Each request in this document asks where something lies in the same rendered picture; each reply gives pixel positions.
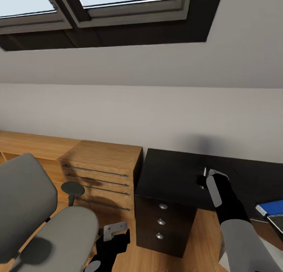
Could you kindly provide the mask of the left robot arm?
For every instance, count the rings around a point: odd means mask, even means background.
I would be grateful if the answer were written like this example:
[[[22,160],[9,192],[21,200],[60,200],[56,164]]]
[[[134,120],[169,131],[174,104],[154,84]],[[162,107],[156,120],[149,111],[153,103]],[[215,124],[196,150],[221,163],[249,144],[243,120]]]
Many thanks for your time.
[[[96,240],[97,254],[83,272],[112,272],[118,253],[126,252],[130,243],[129,224],[121,222],[104,226],[103,237]],[[127,230],[126,234],[114,235],[114,232]]]

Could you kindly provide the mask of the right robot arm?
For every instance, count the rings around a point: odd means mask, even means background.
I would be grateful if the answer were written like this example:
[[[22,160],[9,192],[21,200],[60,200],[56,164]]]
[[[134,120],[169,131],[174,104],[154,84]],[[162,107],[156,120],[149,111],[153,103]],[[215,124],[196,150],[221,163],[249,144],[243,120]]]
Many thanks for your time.
[[[231,272],[283,272],[252,226],[228,176],[215,169],[196,183],[209,190],[221,225]]]

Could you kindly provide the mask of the swivel chair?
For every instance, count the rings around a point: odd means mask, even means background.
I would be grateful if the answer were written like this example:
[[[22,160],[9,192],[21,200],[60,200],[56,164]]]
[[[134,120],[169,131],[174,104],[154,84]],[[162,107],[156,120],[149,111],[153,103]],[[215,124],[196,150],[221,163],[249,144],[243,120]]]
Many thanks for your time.
[[[73,205],[85,193],[83,186],[65,182],[61,190],[69,194],[69,206],[50,218],[58,191],[39,161],[27,153],[0,163],[0,264],[13,258],[9,272],[84,271],[103,229],[91,209]]]

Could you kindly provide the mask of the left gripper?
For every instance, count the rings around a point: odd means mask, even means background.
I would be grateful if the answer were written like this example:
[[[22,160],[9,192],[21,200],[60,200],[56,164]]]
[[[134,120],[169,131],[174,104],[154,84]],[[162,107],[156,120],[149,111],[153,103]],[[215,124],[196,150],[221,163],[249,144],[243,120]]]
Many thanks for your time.
[[[130,233],[129,228],[127,229],[126,234],[113,235],[114,237],[110,241],[104,242],[104,237],[100,237],[96,240],[96,250],[97,253],[101,251],[101,249],[107,248],[109,249],[115,259],[118,253],[126,252],[127,244],[130,243]]]

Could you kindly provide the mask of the notebook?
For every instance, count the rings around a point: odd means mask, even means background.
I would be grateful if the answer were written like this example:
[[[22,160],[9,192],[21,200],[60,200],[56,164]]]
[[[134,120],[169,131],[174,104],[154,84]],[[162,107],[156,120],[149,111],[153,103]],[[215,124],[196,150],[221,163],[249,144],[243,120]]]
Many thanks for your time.
[[[277,227],[277,229],[283,234],[283,214],[268,216],[268,219]]]

